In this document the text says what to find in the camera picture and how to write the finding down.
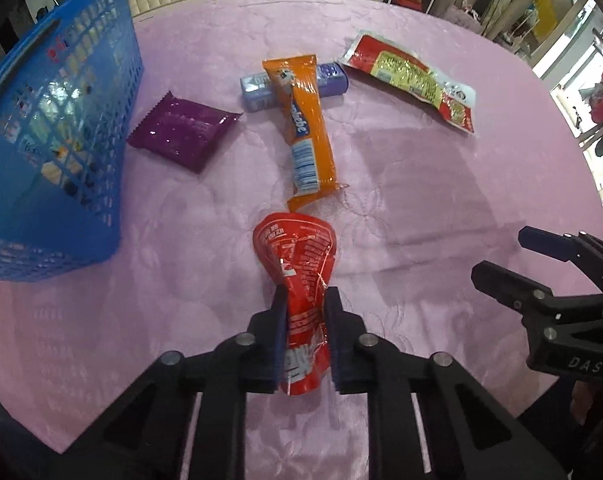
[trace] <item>cylindrical purple package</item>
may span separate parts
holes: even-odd
[[[168,92],[130,134],[128,143],[200,173],[221,138],[240,117],[177,99]]]

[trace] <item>pink quilted fabric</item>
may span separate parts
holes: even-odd
[[[343,54],[360,29],[405,45],[477,91],[476,137],[366,76],[323,100],[339,180],[306,212],[330,222],[331,285],[371,332],[421,356],[450,352],[514,414],[553,381],[529,371],[517,314],[473,289],[482,259],[560,294],[593,286],[521,250],[525,224],[603,238],[603,210],[575,139],[533,72],[501,47],[366,0],[189,0],[136,25],[146,67],[132,125],[167,91],[241,111],[239,77],[261,60]],[[107,263],[46,282],[0,282],[0,398],[65,448],[161,352],[211,350],[270,304],[251,232],[292,192],[279,110],[246,114],[201,175],[128,148],[123,238]],[[248,480],[367,478],[366,403],[320,390],[250,396]]]

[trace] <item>plastic bag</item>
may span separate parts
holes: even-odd
[[[252,244],[272,280],[288,289],[288,348],[281,389],[289,395],[314,390],[330,365],[323,306],[335,264],[335,232],[312,216],[273,213],[254,229]]]
[[[475,91],[382,36],[360,32],[341,61],[430,103],[453,126],[470,134],[475,132]]]
[[[317,58],[299,56],[263,62],[280,105],[290,116],[286,142],[292,149],[294,195],[290,211],[337,189],[337,170],[317,90]]]
[[[128,143],[200,173],[221,138],[240,117],[241,114],[177,99],[168,92],[130,134]]]

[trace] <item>metal screw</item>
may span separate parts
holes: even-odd
[[[242,332],[241,334],[237,334],[235,337],[235,342],[241,346],[251,346],[254,345],[256,339],[254,335],[250,332]]]
[[[552,327],[546,327],[543,330],[543,335],[548,341],[555,341],[557,339],[557,331]]]
[[[181,361],[182,355],[177,350],[171,350],[161,354],[159,360],[166,366],[174,366]]]
[[[370,333],[366,332],[365,334],[361,334],[359,336],[359,344],[361,346],[371,347],[371,346],[375,346],[378,342],[379,342],[379,338],[374,334],[370,334]]]
[[[433,355],[433,361],[440,366],[450,366],[453,364],[453,356],[451,356],[448,352],[437,352]]]

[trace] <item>round table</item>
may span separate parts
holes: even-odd
[[[132,124],[168,90],[242,110],[240,76],[261,60],[341,56],[358,30],[416,52],[477,92],[476,136],[364,75],[323,100],[341,193],[307,212],[330,222],[331,285],[402,351],[450,352],[513,414],[553,378],[525,366],[516,313],[473,289],[483,259],[559,294],[594,286],[519,248],[530,224],[603,238],[582,153],[520,59],[450,23],[367,0],[188,0],[136,20],[144,60]],[[64,449],[159,354],[209,351],[270,305],[251,233],[292,190],[279,110],[246,114],[203,174],[128,148],[121,247],[107,263],[41,283],[0,282],[0,399]],[[363,396],[325,377],[300,396],[249,396],[246,478],[366,478]]]

